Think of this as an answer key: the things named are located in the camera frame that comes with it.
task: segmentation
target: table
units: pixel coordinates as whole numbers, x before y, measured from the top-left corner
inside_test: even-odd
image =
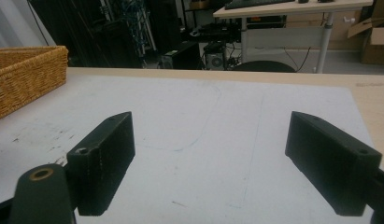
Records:
[[[305,4],[298,4],[297,1],[295,1],[290,3],[260,7],[245,7],[231,10],[225,10],[223,7],[216,11],[213,15],[215,18],[220,19],[242,19],[241,49],[243,63],[248,61],[247,48],[320,47],[320,56],[317,62],[316,73],[322,73],[335,12],[357,10],[361,7],[371,6],[372,4],[373,0],[335,0],[331,3],[318,3],[316,0],[310,0]],[[247,17],[324,12],[329,14],[325,25],[322,27],[297,27],[262,30],[248,30],[247,28]]]

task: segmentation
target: white curtain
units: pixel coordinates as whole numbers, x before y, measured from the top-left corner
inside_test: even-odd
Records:
[[[0,0],[0,48],[55,45],[35,13],[39,31],[33,13],[27,0]]]

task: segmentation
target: brown woven basket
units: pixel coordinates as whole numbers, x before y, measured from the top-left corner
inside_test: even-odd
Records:
[[[0,49],[0,118],[65,84],[67,49]]]

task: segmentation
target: desk leg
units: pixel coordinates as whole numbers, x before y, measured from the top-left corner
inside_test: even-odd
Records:
[[[247,62],[247,18],[241,19],[241,63]]]
[[[334,13],[330,12],[328,15],[328,21],[325,23],[325,27],[322,34],[322,40],[320,45],[320,56],[318,58],[316,73],[322,73],[323,64],[325,62],[325,57],[326,57],[326,51],[328,50],[329,39],[331,38],[333,24],[334,24]]]

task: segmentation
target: keyboard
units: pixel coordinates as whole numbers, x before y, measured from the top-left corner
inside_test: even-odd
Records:
[[[278,3],[294,2],[294,0],[233,0],[224,6],[224,9],[235,9],[241,7],[257,7]]]

